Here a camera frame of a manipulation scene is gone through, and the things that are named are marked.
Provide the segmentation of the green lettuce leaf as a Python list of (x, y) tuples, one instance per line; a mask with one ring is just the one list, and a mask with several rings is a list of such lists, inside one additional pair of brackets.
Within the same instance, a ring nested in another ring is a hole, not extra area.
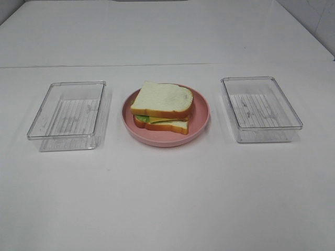
[(135, 115), (135, 118), (143, 123), (148, 123), (150, 122), (150, 117), (149, 116), (141, 116), (141, 115)]

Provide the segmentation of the yellow cheese slice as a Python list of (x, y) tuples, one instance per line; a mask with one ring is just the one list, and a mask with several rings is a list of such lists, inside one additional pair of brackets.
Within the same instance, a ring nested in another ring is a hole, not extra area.
[(148, 123), (158, 123), (166, 121), (187, 121), (188, 118), (179, 119), (179, 118), (159, 118), (159, 117), (148, 117)]

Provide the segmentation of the bread slice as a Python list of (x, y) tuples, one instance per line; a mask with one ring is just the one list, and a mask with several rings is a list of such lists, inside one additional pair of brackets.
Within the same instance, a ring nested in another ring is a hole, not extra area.
[(130, 111), (134, 115), (183, 119), (191, 112), (192, 104), (193, 93), (186, 87), (145, 81)]
[(143, 123), (138, 121), (133, 115), (134, 123), (137, 127), (151, 130), (151, 131), (171, 131), (175, 133), (180, 133), (183, 135), (188, 134), (188, 121), (166, 121), (166, 122), (158, 122), (158, 123)]

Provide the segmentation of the clear left plastic tray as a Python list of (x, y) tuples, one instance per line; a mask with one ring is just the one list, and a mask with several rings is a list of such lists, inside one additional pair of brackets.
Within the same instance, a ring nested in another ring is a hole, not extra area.
[(105, 81), (53, 83), (27, 139), (41, 152), (95, 149), (104, 140), (109, 101)]

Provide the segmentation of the clear plastic tray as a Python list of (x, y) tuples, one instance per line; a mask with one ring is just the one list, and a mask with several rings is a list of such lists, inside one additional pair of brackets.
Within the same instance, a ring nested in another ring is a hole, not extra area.
[(225, 77), (221, 83), (238, 143), (291, 142), (303, 128), (274, 77)]
[(109, 101), (105, 81), (53, 83), (27, 139), (41, 152), (95, 149), (104, 140)]

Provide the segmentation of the pink round plate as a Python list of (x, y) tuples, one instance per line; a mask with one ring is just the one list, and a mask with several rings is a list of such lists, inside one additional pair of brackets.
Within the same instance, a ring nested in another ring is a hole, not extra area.
[(170, 131), (150, 131), (141, 129), (135, 125), (130, 111), (130, 106), (135, 100), (138, 90), (133, 92), (124, 102), (122, 107), (122, 120), (129, 134), (136, 140), (151, 146), (173, 147), (186, 144), (197, 138), (205, 130), (210, 118), (210, 108), (205, 97), (198, 91), (189, 88), (194, 97), (191, 117), (189, 120), (189, 131), (183, 135)]

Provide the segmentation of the clear right plastic tray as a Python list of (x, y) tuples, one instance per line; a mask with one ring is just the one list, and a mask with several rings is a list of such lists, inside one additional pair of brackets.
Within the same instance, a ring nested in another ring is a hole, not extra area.
[(303, 128), (274, 77), (225, 77), (221, 83), (238, 143), (291, 142)]

